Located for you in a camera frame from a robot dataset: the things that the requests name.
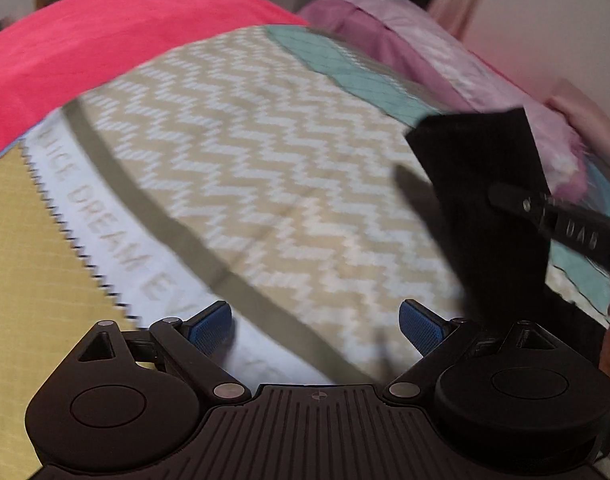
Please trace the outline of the black pants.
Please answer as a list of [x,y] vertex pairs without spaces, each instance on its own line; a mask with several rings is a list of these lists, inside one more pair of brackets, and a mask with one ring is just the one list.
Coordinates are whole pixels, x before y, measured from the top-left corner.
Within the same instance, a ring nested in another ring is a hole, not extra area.
[[429,177],[427,224],[463,286],[464,316],[549,328],[550,243],[523,206],[549,188],[525,110],[429,115],[405,139]]

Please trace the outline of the pink pillow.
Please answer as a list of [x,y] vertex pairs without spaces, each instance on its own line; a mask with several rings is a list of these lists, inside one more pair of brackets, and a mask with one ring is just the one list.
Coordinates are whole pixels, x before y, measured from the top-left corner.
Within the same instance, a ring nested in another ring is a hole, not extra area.
[[561,113],[591,151],[610,168],[610,118],[599,105],[566,79],[553,87],[547,103]]

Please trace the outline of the patterned bed quilt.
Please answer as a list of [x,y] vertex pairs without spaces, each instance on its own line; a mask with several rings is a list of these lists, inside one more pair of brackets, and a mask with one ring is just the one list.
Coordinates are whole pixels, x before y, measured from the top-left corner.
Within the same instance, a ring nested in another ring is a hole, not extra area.
[[[0,156],[0,479],[610,479],[610,319],[562,272],[578,252],[546,237],[549,328],[463,314],[405,139],[449,113],[495,112],[261,25],[28,129]],[[391,402],[421,359],[406,299],[462,345],[433,396]],[[200,401],[149,334],[216,301],[247,402]]]

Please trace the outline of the pink and blue folded duvet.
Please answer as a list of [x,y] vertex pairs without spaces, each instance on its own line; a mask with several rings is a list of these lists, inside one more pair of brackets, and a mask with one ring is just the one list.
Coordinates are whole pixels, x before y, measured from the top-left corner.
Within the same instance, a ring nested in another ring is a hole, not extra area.
[[610,216],[610,168],[565,117],[514,86],[409,0],[314,0],[299,16],[464,112],[524,107],[550,190]]

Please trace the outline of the red blanket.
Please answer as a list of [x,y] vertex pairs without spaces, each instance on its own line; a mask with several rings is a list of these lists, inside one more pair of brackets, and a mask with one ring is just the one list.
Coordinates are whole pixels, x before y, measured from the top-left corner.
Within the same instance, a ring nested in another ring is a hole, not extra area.
[[0,32],[0,155],[56,108],[191,42],[300,25],[268,0],[62,0]]

